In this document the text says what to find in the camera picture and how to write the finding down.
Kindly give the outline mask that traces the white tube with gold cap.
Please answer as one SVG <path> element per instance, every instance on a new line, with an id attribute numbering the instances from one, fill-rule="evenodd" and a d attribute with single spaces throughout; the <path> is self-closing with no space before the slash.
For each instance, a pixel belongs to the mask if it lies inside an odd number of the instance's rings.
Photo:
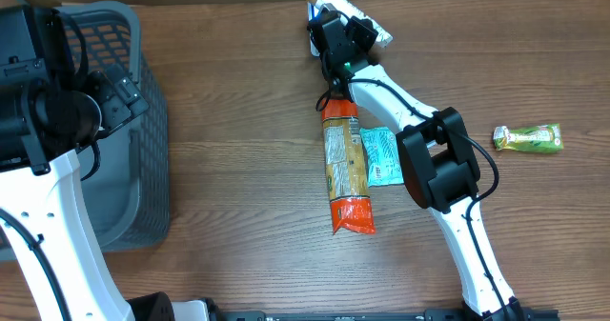
<path id="1" fill-rule="evenodd" d="M 349 0 L 306 0 L 308 20 L 312 21 L 314 18 L 321 14 L 324 8 L 328 9 L 333 7 L 335 10 L 342 11 L 347 17 L 355 16 L 359 19 L 366 19 L 372 22 L 373 29 L 377 31 L 377 37 L 375 45 L 380 48 L 386 48 L 393 40 L 394 37 L 386 29 L 381 27 L 377 21 L 372 17 L 364 13 L 356 5 L 351 3 Z"/>

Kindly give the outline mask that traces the teal tissue packet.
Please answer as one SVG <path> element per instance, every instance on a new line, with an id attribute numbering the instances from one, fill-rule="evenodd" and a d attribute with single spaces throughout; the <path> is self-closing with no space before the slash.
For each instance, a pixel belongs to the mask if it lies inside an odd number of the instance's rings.
<path id="1" fill-rule="evenodd" d="M 386 127 L 361 129 L 367 156 L 368 186 L 383 187 L 404 183 L 395 135 Z"/>

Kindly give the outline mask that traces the orange noodle package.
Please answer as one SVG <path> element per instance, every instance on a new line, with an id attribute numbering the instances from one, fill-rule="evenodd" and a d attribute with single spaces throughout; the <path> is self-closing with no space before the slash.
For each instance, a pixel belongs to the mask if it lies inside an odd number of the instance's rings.
<path id="1" fill-rule="evenodd" d="M 356 104 L 332 99 L 321 112 L 333 231 L 374 234 L 373 208 Z"/>

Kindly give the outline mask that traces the green snack packet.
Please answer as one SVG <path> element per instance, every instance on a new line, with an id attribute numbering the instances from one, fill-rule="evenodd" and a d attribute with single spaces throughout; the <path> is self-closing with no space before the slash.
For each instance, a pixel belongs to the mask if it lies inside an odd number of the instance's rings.
<path id="1" fill-rule="evenodd" d="M 496 127 L 493 141 L 497 150 L 556 153 L 563 150 L 559 123 L 521 129 Z"/>

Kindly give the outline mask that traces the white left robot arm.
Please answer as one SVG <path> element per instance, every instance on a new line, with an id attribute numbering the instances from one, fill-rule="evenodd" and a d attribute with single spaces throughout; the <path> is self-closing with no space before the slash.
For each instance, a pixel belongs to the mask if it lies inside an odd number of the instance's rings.
<path id="1" fill-rule="evenodd" d="M 201 300 L 125 298 L 93 223 L 119 247 L 170 222 L 165 117 L 119 65 L 1 89 L 1 227 L 45 320 L 205 320 Z"/>

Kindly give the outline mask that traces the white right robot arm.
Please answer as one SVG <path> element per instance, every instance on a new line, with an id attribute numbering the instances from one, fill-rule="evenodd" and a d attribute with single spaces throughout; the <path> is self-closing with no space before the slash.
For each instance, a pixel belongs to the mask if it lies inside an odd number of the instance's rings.
<path id="1" fill-rule="evenodd" d="M 396 136 L 404 185 L 439 224 L 459 274 L 469 320 L 522 320 L 524 311 L 501 274 L 480 210 L 476 155 L 490 155 L 469 137 L 453 108 L 436 110 L 396 84 L 369 54 L 372 21 L 323 10 L 307 27 L 329 91 L 369 111 Z"/>

